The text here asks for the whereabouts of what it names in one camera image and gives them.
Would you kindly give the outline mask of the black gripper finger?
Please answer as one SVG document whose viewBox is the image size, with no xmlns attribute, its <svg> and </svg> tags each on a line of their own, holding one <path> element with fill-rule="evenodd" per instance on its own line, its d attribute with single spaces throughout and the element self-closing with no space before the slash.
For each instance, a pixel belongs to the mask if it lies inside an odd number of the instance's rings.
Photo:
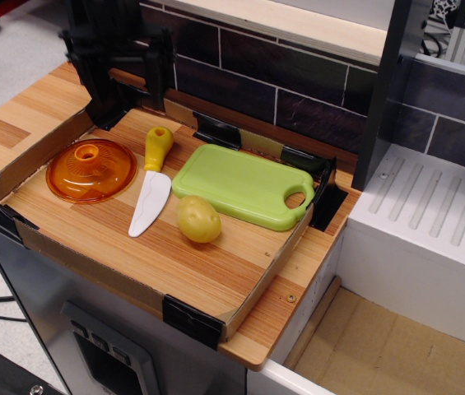
<svg viewBox="0 0 465 395">
<path fill-rule="evenodd" d="M 93 123 L 118 123 L 123 117 L 123 100 L 118 83 L 97 58 L 74 55 L 73 65 L 91 97 L 86 112 Z"/>
<path fill-rule="evenodd" d="M 150 42 L 144 56 L 145 87 L 151 95 L 152 107 L 164 111 L 164 96 L 169 88 L 170 56 L 165 46 L 158 42 Z"/>
</svg>

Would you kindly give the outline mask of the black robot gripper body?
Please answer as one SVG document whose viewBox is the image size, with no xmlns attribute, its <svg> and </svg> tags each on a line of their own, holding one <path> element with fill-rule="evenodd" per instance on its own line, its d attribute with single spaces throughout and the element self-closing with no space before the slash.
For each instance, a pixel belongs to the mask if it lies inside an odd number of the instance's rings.
<svg viewBox="0 0 465 395">
<path fill-rule="evenodd" d="M 139 1 L 66 1 L 60 33 L 72 62 L 130 58 L 174 61 L 171 30 L 145 21 Z"/>
</svg>

